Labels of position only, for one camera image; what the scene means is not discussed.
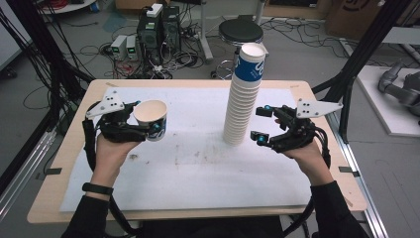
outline wristband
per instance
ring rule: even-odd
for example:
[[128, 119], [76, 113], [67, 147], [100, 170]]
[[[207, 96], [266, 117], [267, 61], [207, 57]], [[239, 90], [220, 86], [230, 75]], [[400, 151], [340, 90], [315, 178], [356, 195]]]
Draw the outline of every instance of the wristband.
[[100, 193], [104, 195], [111, 195], [112, 191], [114, 191], [114, 188], [112, 187], [92, 184], [90, 182], [86, 182], [81, 189], [83, 191], [91, 191], [91, 192]]

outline paper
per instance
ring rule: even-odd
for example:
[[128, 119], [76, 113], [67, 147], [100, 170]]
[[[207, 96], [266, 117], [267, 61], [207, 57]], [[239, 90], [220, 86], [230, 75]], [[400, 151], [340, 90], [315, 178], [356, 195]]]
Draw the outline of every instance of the paper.
[[[297, 164], [250, 139], [250, 131], [283, 133], [274, 118], [253, 115], [240, 146], [222, 139], [229, 88], [110, 88], [125, 103], [166, 102], [167, 129], [158, 142], [130, 153], [114, 185], [122, 210], [305, 205], [310, 184]], [[261, 88], [257, 106], [295, 107], [288, 89]], [[136, 124], [132, 117], [130, 124]], [[92, 172], [82, 150], [60, 211], [74, 211]]]

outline black sleeve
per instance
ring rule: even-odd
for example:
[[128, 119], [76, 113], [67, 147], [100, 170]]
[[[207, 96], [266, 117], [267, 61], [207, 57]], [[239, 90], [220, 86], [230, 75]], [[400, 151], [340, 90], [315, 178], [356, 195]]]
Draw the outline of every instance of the black sleeve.
[[61, 238], [102, 238], [109, 202], [83, 196]]
[[368, 237], [350, 212], [336, 181], [311, 186], [320, 238]]

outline person's right hand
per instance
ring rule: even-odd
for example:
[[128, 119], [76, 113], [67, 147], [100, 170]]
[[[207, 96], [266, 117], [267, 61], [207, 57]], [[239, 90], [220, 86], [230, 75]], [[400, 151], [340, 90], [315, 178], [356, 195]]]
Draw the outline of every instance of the person's right hand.
[[334, 180], [315, 141], [305, 147], [286, 151], [284, 154], [297, 162], [312, 185], [327, 184]]

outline stool seat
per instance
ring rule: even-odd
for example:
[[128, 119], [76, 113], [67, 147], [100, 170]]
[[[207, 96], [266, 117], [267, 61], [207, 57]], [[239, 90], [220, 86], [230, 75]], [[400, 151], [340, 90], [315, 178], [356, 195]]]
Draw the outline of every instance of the stool seat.
[[239, 47], [245, 43], [260, 43], [263, 29], [252, 21], [232, 19], [220, 24], [219, 36], [222, 41]]

